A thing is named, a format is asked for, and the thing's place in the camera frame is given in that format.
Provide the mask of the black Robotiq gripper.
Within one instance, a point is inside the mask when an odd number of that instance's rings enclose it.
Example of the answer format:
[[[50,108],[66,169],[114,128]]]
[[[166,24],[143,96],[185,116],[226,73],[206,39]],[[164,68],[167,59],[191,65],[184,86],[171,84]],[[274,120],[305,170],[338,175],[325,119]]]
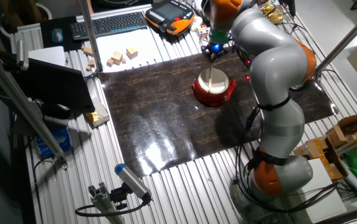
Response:
[[[221,58],[229,53],[222,44],[208,43],[201,47],[203,55],[207,58],[207,61],[211,63],[215,62],[218,58]]]

